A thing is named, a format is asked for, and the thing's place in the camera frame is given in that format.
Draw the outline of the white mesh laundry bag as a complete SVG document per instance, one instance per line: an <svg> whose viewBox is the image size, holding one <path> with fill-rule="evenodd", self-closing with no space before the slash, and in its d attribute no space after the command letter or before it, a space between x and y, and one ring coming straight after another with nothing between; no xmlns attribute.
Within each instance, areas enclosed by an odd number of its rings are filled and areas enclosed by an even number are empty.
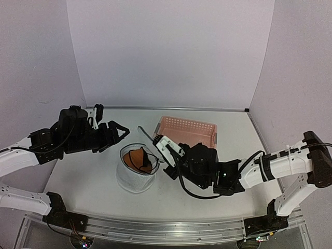
<svg viewBox="0 0 332 249"><path fill-rule="evenodd" d="M164 159L153 145L152 137L142 126L137 127L140 139L123 147L119 152L116 180L121 188L133 193L143 193L153 184Z"/></svg>

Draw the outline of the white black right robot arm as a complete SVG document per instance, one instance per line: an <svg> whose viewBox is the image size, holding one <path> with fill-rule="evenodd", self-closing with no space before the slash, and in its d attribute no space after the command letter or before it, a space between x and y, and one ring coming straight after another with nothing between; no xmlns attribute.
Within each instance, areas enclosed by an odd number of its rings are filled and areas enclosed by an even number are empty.
<svg viewBox="0 0 332 249"><path fill-rule="evenodd" d="M201 143L177 144L159 135L154 145L167 163L165 173L171 179L178 179L181 185L188 180L201 189L212 188L210 199L292 176L293 183L268 203L265 215L244 220L244 234L249 238L286 228L294 208L314 191L331 186L331 143L321 141L312 131L303 136L284 150L271 154L259 150L247 159L227 162L220 162L217 151Z"/></svg>

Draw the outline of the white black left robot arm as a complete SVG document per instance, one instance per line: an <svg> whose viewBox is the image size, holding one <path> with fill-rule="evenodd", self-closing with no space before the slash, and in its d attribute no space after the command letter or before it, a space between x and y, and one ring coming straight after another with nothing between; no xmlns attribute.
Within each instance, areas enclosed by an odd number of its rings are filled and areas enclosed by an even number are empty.
<svg viewBox="0 0 332 249"><path fill-rule="evenodd" d="M24 168L62 160L64 155L92 151L102 153L121 142L130 130L110 121L96 129L87 121L56 122L50 129L32 132L16 144L1 149L1 176ZM84 231L87 216L69 212L60 194L30 192L1 184L1 207L42 215L43 221L62 228Z"/></svg>

